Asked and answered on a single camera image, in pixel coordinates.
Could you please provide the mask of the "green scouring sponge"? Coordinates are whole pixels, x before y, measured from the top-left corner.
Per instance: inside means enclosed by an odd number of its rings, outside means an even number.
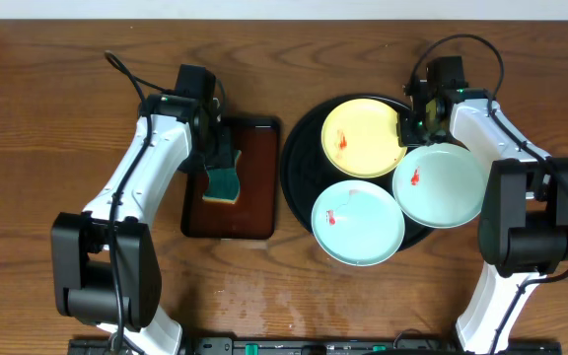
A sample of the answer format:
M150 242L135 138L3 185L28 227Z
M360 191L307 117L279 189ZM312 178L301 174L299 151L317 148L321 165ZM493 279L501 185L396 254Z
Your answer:
M234 164L230 168L208 170L208 186L202 194L206 202L235 204L240 196L241 184L237 164L242 152L234 153Z

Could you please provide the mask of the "light green plate front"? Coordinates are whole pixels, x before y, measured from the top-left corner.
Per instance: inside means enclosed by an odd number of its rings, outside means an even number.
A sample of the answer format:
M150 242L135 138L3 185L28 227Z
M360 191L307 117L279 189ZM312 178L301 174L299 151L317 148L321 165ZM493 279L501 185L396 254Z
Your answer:
M403 213L381 187L353 179L335 183L316 200L312 232L334 259L353 266L372 266L393 256L405 235Z

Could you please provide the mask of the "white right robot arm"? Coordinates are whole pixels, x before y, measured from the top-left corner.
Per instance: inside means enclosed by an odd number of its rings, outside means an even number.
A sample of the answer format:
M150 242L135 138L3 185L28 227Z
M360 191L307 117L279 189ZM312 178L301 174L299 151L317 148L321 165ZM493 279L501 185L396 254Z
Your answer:
M485 170L477 195L484 266L456 333L464 352L500 354L531 292L568 278L568 158L537 148L484 89L420 82L405 93L413 109L398 122L402 144L419 151L448 140Z

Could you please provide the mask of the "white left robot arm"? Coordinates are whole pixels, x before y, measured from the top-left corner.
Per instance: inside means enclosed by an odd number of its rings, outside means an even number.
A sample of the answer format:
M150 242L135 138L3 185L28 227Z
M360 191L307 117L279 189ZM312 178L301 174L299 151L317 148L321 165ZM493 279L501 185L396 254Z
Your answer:
M169 183L196 153L197 130L222 120L219 100L152 95L109 181L79 214L51 228L57 311L145 354L177 354L182 328L161 307L162 276L151 237Z

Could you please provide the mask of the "light green plate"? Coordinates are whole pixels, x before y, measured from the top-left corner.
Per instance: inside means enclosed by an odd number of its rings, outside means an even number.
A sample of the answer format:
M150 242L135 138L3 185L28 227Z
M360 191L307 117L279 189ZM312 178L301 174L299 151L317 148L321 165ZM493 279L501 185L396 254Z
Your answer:
M418 147L393 173L393 197L413 221L451 229L479 215L487 176L465 148L449 143Z
M353 266L372 266L393 256L405 235L403 213L381 187L353 179L335 183L316 200L312 232L334 259Z

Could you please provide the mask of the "yellow plate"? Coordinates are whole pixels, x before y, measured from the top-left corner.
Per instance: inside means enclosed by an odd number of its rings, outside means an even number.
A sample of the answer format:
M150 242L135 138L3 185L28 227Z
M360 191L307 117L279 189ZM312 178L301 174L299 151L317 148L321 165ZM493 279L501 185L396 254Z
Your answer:
M398 112L373 99L353 99L324 120L320 143L328 160L355 178L377 178L394 170L407 152L398 144Z

